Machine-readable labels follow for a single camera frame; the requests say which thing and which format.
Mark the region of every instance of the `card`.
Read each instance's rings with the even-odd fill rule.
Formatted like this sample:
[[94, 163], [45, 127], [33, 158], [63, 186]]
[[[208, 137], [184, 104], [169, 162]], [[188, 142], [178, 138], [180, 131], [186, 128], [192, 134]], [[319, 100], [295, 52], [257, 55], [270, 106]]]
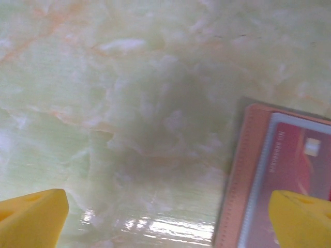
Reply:
[[248, 201], [240, 248], [279, 248], [268, 216], [272, 191], [321, 199], [331, 191], [331, 127], [273, 114]]

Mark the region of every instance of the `marble surface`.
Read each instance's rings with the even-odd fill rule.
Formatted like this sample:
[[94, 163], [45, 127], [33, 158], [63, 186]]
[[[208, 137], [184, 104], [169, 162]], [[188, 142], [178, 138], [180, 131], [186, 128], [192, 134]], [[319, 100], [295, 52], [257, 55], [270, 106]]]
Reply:
[[331, 117], [329, 1], [1, 0], [0, 199], [58, 247], [211, 246], [241, 97]]

